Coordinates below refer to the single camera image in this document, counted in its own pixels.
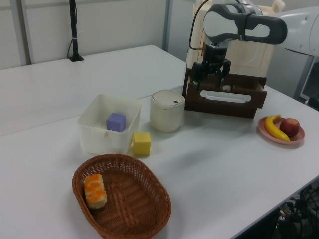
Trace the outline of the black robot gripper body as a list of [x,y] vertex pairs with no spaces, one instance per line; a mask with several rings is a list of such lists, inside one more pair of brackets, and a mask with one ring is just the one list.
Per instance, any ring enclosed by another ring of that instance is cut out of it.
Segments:
[[228,48],[205,45],[203,65],[205,68],[221,68]]

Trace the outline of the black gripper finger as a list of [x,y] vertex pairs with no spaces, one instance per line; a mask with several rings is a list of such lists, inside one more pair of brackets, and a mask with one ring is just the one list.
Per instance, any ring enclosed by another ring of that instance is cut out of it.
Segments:
[[206,76],[206,64],[194,62],[191,70],[191,80],[196,85],[196,90],[199,90],[201,81]]
[[228,59],[224,59],[221,67],[216,70],[216,87],[220,88],[221,82],[225,77],[229,75],[231,62]]

